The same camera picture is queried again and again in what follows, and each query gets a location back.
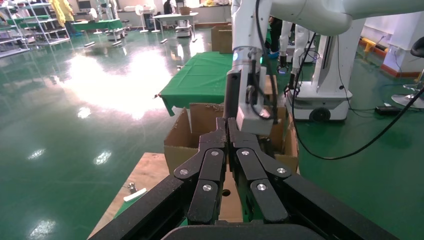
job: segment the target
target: wooden table surface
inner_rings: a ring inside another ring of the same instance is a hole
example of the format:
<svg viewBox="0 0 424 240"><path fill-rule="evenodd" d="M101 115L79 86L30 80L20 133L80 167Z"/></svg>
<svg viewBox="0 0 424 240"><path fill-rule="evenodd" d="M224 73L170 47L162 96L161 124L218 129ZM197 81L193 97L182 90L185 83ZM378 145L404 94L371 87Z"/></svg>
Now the wooden table surface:
<svg viewBox="0 0 424 240"><path fill-rule="evenodd" d="M124 197L130 195L128 189L129 183L134 183L138 190L146 188L150 191L154 186L160 183L169 175L165 156L161 153L146 152L132 170L131 174L120 188L118 194L113 199L103 216L98 221L89 238L102 229L112 219L114 219L118 210L124 204Z"/></svg>
<svg viewBox="0 0 424 240"><path fill-rule="evenodd" d="M138 190L146 188L147 191L150 191L168 175L169 170L165 155L162 153L144 153L88 238L114 219L124 203L124 197L130 195L130 191L128 190L129 183L134 183ZM239 195L237 194L236 183L228 166L223 189L229 190L230 195L222 197L219 219L233 223L242 222L242 207L240 205Z"/></svg>

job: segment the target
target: desk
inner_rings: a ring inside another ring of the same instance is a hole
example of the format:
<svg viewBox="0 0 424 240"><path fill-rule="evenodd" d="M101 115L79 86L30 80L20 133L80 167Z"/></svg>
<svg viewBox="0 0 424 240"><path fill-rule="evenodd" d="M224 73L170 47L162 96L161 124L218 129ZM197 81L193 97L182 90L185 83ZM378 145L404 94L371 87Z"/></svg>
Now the desk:
<svg viewBox="0 0 424 240"><path fill-rule="evenodd" d="M165 15L157 15L154 16L153 19L158 19L160 23L160 31L162 32L162 39L164 40L164 28L162 26L163 21L180 21L180 20L188 20L189 24L193 28L193 36L196 39L196 29L195 29L195 21L194 17L198 15L198 12L190 12L190 15L181 15L181 14L165 14ZM156 21L153 21L154 29L156 29Z"/></svg>
<svg viewBox="0 0 424 240"><path fill-rule="evenodd" d="M232 63L232 54L208 51L194 55L158 94L169 115L174 115L174 106L188 108L190 103L223 103L227 72Z"/></svg>
<svg viewBox="0 0 424 240"><path fill-rule="evenodd" d="M98 22L76 22L72 23L75 31L80 32L83 30L91 30L91 29L121 29L122 23L120 19L113 20L100 20Z"/></svg>
<svg viewBox="0 0 424 240"><path fill-rule="evenodd" d="M76 22L72 23L75 31L80 32L83 30L92 30L92 29L108 29L112 31L113 37L115 39L115 43L112 44L113 46L119 45L121 41L117 40L117 36L115 33L115 29L121 29L122 28L122 22L120 19L113 19L113 20L100 20L98 22ZM84 47L91 47L95 44L94 41L89 42L84 45Z"/></svg>

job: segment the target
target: yellow clothing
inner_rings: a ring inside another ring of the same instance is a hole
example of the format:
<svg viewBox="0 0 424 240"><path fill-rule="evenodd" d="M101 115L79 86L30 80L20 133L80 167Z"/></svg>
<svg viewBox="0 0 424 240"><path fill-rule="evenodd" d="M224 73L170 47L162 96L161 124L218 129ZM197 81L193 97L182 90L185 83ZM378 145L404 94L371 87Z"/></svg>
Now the yellow clothing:
<svg viewBox="0 0 424 240"><path fill-rule="evenodd" d="M56 13L57 22L62 26L62 28L65 26L65 15L64 12L61 9L61 6L59 4L58 0L48 0L48 2L51 4L51 7L53 8L54 12Z"/></svg>
<svg viewBox="0 0 424 240"><path fill-rule="evenodd" d="M57 0L60 5L60 9L62 9L63 15L65 15L66 21L74 21L72 7L69 6L68 0Z"/></svg>

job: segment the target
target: table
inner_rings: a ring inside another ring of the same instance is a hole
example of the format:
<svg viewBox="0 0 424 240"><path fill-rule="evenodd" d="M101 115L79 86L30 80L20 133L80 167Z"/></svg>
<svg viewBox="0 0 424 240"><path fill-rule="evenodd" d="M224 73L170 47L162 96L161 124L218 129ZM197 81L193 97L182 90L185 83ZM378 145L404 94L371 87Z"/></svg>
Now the table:
<svg viewBox="0 0 424 240"><path fill-rule="evenodd" d="M195 28L195 21L194 21L194 16L198 15L198 12L190 12L190 15L181 15L181 14L165 14L165 15L157 15L154 16L153 19L158 19L159 23L160 23L160 31L162 32L162 39L165 41L165 37L164 37L164 28L162 25L163 21L180 21L180 20L188 20L189 24L192 26L193 28L193 42L196 40L196 28ZM153 21L154 23L154 29L156 31L156 21Z"/></svg>
<svg viewBox="0 0 424 240"><path fill-rule="evenodd" d="M92 30L92 29L120 29L122 28L122 22L120 19L113 20L99 20L98 22L76 22L72 23L75 31L80 32L83 30Z"/></svg>
<svg viewBox="0 0 424 240"><path fill-rule="evenodd" d="M90 237L112 221L115 215L121 213L132 203L136 202L136 200L124 202L124 197L130 195L130 191L127 188L129 183L134 183L138 190L146 188L147 191L150 191L169 174L167 162L163 154L151 152L144 153L127 180L123 183L112 203L98 221Z"/></svg>
<svg viewBox="0 0 424 240"><path fill-rule="evenodd" d="M163 153L144 153L89 237L97 233L140 198L138 197L131 201L124 202L124 197L130 195L130 191L127 188L129 183L134 183L138 190L146 188L147 191L150 191L168 175L168 165ZM242 222L242 206L240 204L239 195L237 194L236 183L228 164L225 172L223 189L230 190L231 194L223 197L221 200L219 220L225 220L230 223Z"/></svg>
<svg viewBox="0 0 424 240"><path fill-rule="evenodd" d="M174 115L174 106L188 108L190 103L223 103L227 72L232 63L232 54L209 51L194 55L158 94L169 115Z"/></svg>
<svg viewBox="0 0 424 240"><path fill-rule="evenodd" d="M76 22L76 23L72 23L73 28L75 29L75 31L80 32L80 31L85 31L85 30L92 30L92 29L108 29L112 31L113 37L115 39L115 43L112 44L112 46L117 46L120 43L122 43L122 41L118 41L117 36L115 34L115 29L121 29L122 28L122 22L121 20L118 19L112 19L112 20L99 20L97 22L93 21L93 22L87 22L87 21L81 21L81 22ZM85 35L87 37L87 39L89 39L89 35L87 33L87 31L85 31ZM95 44L94 41L89 42L87 44L84 45L84 47L91 47Z"/></svg>

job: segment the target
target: black cable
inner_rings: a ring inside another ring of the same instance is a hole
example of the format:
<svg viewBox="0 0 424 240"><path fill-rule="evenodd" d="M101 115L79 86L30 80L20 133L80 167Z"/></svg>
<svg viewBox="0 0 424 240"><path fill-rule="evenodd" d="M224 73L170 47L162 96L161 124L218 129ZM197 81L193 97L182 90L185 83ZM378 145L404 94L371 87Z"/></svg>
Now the black cable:
<svg viewBox="0 0 424 240"><path fill-rule="evenodd" d="M277 86L276 86L276 83L274 82L274 74L273 74L273 69L271 67L270 58L268 57L268 54L265 54L266 53L265 41L262 36L261 25L259 22L259 2L260 0L256 0L256 3L255 3L256 28L257 28L257 35L259 36L260 45L262 47L263 58L265 59L267 69L270 71L270 81L271 81L271 88L272 88L272 117L274 118L274 124L276 124L278 122L277 93L276 93ZM266 99L266 96L263 94L263 92L261 94L263 98Z"/></svg>
<svg viewBox="0 0 424 240"><path fill-rule="evenodd" d="M347 101L347 104L349 104L349 109L350 109L350 110L352 110L352 112L353 112L355 115L357 115L358 117L361 117L361 118L369 118L370 116L363 116L363 115L360 115L359 113L357 113L357 112L355 111L355 109L354 109L354 108L352 108L352 106L351 106L351 102L349 101L349 98L348 98L348 91L346 90L346 87L345 87L345 85L343 84L343 81L342 81L342 74L341 74L341 72L340 72L340 42L339 42L339 35L337 35L337 69L338 69L338 77L339 77L339 79L340 79L341 86L343 87L344 93L346 94L346 101Z"/></svg>
<svg viewBox="0 0 424 240"><path fill-rule="evenodd" d="M358 111L358 112L365 112L365 111L374 111L374 110L375 110L375 108L368 108L368 109L356 109L356 108L351 108L351 107L349 107L349 110L352 110L352 111Z"/></svg>
<svg viewBox="0 0 424 240"><path fill-rule="evenodd" d="M313 34L313 36L312 36L312 40L315 38L315 36L316 36L316 33L314 33ZM312 45L312 42L311 42L311 44L309 44L309 47L308 47L308 49L307 49L307 51L309 51L309 49L311 48L311 45ZM305 57L303 57L303 61L302 61L302 63L301 63L301 65L300 65L300 69L302 69L302 67L303 67L303 65L304 65L304 63L305 63L305 60L306 60L306 55L305 55ZM296 89L296 87L297 87L297 85L298 85L298 82L299 82L299 76L297 76L296 77L296 81L295 81L295 85L294 85L294 89ZM371 141L369 141L367 144L365 144L364 146L362 146L361 148L359 148L359 149L357 149L356 151L353 151L353 152L351 152L351 153L349 153L349 154L346 154L346 155L343 155L343 156L338 156L338 157L322 157L322 156L319 156L319 155L317 155L317 154L315 154L315 153L313 153L313 152L311 152L307 147L306 147L306 145L303 143L303 141L302 141L302 139L300 138L300 136L299 136L299 131L298 131L298 127L297 127L297 125L296 125L296 118L295 118L295 108L294 107L292 107L291 108L291 115L292 115L292 117L293 117L293 126L294 126L294 129L296 130L296 136L297 136L297 139L299 140L299 142L300 142L300 144L305 148L305 150L309 153L309 154L311 154L312 156L314 156L314 157L316 157L316 158L319 158L319 159L323 159L323 160L339 160L339 159L344 159L344 158L348 158L348 157L351 157L351 156L353 156L353 155L355 155L355 154L358 154L358 153L360 153L360 152L362 152L364 149L366 149L366 148L368 148L371 144L373 144L375 141L377 141L381 136L383 136L404 114L405 114L405 112L411 107L411 105L412 104L414 104L414 102L422 95L424 93L424 87L413 97L413 99L412 100L410 100L409 102L408 102L408 104L405 106L405 108L403 108L402 109L402 111L400 111L399 112L399 114L377 135L377 136L375 136L373 139L371 139ZM293 93L293 95L292 95L292 105L294 106L295 105L295 98L296 98L296 94L294 94Z"/></svg>

